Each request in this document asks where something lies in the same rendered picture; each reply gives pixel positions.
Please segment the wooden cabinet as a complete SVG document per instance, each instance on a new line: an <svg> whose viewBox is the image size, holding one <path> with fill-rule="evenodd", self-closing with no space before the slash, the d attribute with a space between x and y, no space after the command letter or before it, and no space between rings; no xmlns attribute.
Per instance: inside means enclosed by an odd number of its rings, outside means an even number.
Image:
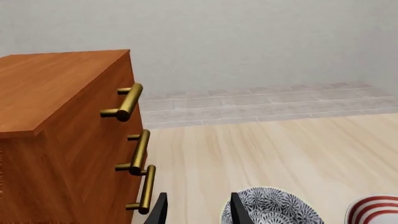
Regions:
<svg viewBox="0 0 398 224"><path fill-rule="evenodd" d="M132 87L129 50L0 58L0 224L130 224L141 178L131 161L143 130L102 118Z"/></svg>

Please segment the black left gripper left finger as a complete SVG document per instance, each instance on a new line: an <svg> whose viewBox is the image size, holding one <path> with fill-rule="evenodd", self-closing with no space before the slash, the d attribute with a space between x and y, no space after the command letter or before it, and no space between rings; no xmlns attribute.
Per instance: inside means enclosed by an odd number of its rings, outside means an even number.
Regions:
<svg viewBox="0 0 398 224"><path fill-rule="evenodd" d="M167 193L162 192L146 219L146 224L165 224L167 219L168 200Z"/></svg>

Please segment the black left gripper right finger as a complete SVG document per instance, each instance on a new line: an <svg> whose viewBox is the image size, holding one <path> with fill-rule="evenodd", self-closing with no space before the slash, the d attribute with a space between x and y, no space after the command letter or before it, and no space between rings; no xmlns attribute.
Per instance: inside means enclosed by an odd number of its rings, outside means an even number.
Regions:
<svg viewBox="0 0 398 224"><path fill-rule="evenodd" d="M237 192L231 193L230 209L233 224L254 224Z"/></svg>

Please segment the white plate with red rings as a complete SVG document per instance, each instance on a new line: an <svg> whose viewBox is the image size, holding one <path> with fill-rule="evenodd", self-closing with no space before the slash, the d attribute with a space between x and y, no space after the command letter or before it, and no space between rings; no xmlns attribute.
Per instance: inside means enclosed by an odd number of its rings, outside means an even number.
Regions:
<svg viewBox="0 0 398 224"><path fill-rule="evenodd" d="M345 224L398 224L398 195L373 194L352 202Z"/></svg>

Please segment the black white patterned bowl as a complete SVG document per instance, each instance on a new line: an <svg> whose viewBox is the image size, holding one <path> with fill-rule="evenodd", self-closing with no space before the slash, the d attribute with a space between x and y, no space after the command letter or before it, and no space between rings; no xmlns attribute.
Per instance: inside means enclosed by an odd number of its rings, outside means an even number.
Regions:
<svg viewBox="0 0 398 224"><path fill-rule="evenodd" d="M273 187L252 187L237 192L254 224L325 224L310 205L294 194ZM220 224L233 224L230 200Z"/></svg>

